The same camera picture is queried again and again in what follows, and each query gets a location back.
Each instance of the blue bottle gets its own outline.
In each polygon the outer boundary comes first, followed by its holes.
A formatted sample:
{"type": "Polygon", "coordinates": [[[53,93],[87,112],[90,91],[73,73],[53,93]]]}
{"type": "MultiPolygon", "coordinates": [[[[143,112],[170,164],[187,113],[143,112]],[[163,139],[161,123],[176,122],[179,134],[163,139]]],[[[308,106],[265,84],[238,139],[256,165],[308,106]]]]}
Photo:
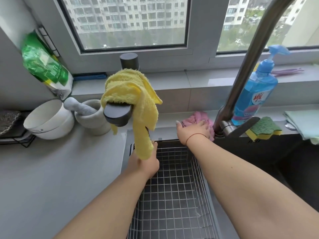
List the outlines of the blue bottle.
{"type": "Polygon", "coordinates": [[[278,84],[278,80],[270,74],[274,67],[272,59],[277,53],[288,55],[290,52],[281,45],[272,45],[268,48],[269,58],[261,61],[257,71],[251,74],[236,103],[232,118],[232,122],[236,126],[254,116],[278,84]]]}

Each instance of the hand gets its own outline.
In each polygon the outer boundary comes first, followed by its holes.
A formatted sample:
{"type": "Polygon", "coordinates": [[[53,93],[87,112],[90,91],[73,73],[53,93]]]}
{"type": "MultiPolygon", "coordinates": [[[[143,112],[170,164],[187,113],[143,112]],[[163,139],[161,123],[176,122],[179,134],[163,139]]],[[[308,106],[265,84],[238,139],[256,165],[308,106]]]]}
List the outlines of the hand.
{"type": "Polygon", "coordinates": [[[186,141],[194,134],[200,133],[207,137],[208,139],[210,138],[210,132],[209,132],[209,127],[208,124],[205,123],[205,121],[200,121],[198,124],[193,124],[187,127],[183,127],[179,121],[176,121],[176,128],[177,128],[177,136],[180,142],[183,145],[187,145],[186,141]]]}
{"type": "Polygon", "coordinates": [[[152,178],[154,174],[158,171],[160,168],[160,162],[156,158],[156,152],[157,152],[157,142],[153,143],[153,152],[149,159],[147,160],[141,160],[136,155],[135,150],[129,157],[129,161],[127,164],[127,172],[141,172],[143,175],[147,177],[147,179],[152,178]]]}

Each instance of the kitchen sink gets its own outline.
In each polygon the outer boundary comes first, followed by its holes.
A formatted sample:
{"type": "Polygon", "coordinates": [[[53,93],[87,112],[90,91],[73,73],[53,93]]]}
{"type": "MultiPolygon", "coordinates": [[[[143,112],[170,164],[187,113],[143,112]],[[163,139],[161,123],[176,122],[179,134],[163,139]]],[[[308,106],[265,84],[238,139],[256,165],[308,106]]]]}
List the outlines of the kitchen sink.
{"type": "MultiPolygon", "coordinates": [[[[264,170],[319,211],[319,146],[286,129],[284,121],[276,123],[283,135],[269,140],[252,142],[242,136],[214,142],[264,170]]],[[[196,158],[177,140],[176,128],[157,128],[150,138],[158,142],[160,169],[139,198],[127,238],[238,238],[196,158]]],[[[128,131],[122,169],[133,149],[133,132],[128,131]]]]}

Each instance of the sponge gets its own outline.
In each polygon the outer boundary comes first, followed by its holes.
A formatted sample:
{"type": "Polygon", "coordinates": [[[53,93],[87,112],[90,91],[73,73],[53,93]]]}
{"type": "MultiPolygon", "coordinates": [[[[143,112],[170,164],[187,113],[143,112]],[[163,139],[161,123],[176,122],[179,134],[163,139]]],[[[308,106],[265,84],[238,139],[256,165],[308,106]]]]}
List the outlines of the sponge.
{"type": "Polygon", "coordinates": [[[255,125],[248,129],[246,134],[253,141],[256,139],[267,140],[272,135],[281,135],[282,130],[270,117],[263,117],[255,125]]]}

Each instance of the green plastic bag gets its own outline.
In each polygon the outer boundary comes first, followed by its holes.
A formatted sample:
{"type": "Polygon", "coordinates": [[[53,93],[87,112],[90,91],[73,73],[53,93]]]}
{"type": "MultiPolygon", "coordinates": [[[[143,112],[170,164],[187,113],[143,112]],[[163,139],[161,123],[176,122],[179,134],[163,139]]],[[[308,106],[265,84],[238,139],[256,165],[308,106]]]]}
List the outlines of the green plastic bag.
{"type": "Polygon", "coordinates": [[[26,36],[21,52],[23,66],[62,100],[71,93],[72,75],[62,64],[50,56],[35,32],[26,36]]]}

